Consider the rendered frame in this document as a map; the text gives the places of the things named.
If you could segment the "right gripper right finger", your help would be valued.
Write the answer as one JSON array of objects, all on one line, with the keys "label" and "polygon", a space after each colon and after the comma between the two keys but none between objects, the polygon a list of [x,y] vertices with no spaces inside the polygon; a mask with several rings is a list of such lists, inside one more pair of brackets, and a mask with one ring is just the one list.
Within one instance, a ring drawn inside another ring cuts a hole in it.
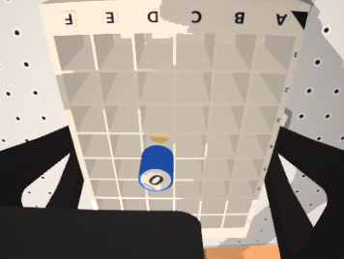
[{"label": "right gripper right finger", "polygon": [[[278,154],[327,195],[327,206],[314,227]],[[344,150],[280,126],[264,183],[280,259],[340,259],[344,255]]]}]

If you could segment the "cream grid rack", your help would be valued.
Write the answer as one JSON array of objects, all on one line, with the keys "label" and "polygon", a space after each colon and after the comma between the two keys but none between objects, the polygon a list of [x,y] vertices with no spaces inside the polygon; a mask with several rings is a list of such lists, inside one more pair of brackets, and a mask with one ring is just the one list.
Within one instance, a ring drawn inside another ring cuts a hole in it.
[{"label": "cream grid rack", "polygon": [[[93,209],[181,211],[200,220],[203,239],[245,238],[310,5],[48,0],[39,7]],[[146,134],[173,134],[174,182],[163,191],[138,182]]]}]

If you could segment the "grey perforated base plate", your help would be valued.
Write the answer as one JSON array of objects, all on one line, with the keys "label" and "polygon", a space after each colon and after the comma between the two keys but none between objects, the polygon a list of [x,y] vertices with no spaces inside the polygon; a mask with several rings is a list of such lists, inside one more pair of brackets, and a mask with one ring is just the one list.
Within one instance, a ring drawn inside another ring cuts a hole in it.
[{"label": "grey perforated base plate", "polygon": [[[68,126],[39,8],[45,1],[0,0],[0,151]],[[310,10],[280,125],[344,150],[344,0],[300,1]],[[45,208],[68,157],[23,191],[23,207]],[[327,195],[279,157],[314,227]],[[277,245],[265,183],[245,238],[203,239],[203,247],[252,245]]]}]

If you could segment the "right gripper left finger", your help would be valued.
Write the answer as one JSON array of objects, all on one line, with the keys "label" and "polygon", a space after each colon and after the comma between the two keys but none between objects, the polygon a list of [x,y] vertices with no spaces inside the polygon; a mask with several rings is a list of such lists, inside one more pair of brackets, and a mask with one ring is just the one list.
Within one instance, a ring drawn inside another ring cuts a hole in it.
[{"label": "right gripper left finger", "polygon": [[0,151],[0,205],[23,207],[23,191],[68,154],[45,207],[78,209],[84,178],[69,126]]}]

